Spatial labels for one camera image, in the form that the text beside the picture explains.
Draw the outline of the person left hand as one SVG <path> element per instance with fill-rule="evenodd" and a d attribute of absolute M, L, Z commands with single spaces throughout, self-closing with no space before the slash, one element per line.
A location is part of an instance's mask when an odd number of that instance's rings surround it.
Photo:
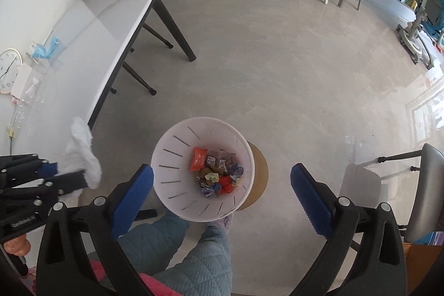
<path fill-rule="evenodd" d="M 3 247 L 4 250 L 11 255 L 25 256 L 29 254 L 31 244 L 27 240 L 26 234 L 23 234 L 13 240 L 7 241 Z"/>

